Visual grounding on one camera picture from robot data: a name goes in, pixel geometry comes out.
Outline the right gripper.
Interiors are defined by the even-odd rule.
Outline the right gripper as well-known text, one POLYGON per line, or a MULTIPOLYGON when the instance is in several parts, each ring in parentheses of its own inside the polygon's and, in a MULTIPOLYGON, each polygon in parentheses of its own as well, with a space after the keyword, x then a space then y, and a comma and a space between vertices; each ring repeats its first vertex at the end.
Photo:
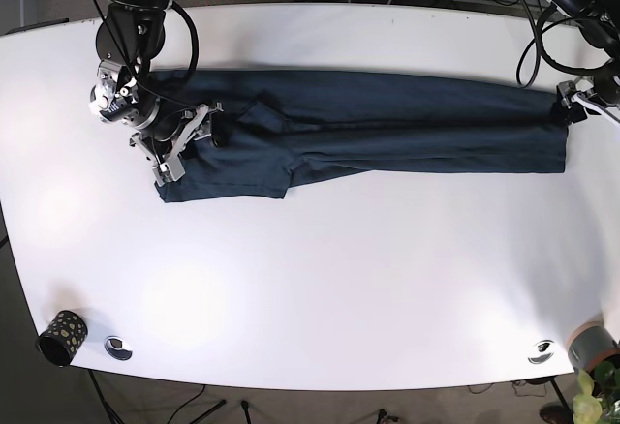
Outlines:
POLYGON ((215 148, 229 145, 231 126, 225 120, 215 120, 222 112, 221 103, 201 104, 171 112, 144 129, 135 127, 129 146, 137 148, 149 162, 157 187, 185 175, 183 153, 192 142, 208 139, 215 148))

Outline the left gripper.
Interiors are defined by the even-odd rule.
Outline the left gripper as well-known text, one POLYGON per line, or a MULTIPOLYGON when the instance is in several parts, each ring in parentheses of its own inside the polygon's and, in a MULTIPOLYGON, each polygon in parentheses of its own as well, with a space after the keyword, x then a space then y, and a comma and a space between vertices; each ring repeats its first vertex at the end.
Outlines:
POLYGON ((577 77, 556 86, 556 106, 568 123, 578 123, 595 115, 610 123, 619 122, 619 78, 612 79, 615 87, 609 90, 602 77, 599 82, 603 95, 597 92, 594 77, 577 77))

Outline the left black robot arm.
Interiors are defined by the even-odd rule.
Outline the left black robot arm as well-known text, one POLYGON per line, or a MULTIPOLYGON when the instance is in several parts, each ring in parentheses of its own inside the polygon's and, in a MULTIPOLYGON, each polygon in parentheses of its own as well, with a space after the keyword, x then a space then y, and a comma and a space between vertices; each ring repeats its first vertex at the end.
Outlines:
POLYGON ((619 0, 545 0, 548 6, 538 18, 526 12, 533 30, 528 44, 536 52, 535 66, 543 61, 570 76, 556 86, 557 109, 571 123, 598 115, 619 125, 619 0), (573 23, 585 42, 606 53, 599 67, 571 67, 559 63, 544 47, 543 34, 557 25, 573 23))

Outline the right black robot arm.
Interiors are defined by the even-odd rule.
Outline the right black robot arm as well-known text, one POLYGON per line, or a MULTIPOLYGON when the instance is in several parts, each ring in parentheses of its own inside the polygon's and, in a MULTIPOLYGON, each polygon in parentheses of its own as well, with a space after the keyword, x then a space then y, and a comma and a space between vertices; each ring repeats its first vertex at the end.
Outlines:
POLYGON ((196 72, 199 36, 195 23, 174 0, 108 0, 98 12, 102 23, 95 47, 100 58, 89 108, 105 123, 133 129, 130 144, 150 163, 158 186, 178 181, 185 173, 182 154, 193 141, 213 138, 213 117, 219 103, 180 100, 196 72), (163 49, 165 18, 174 10, 190 34, 190 62, 181 77, 159 82, 151 63, 163 49))

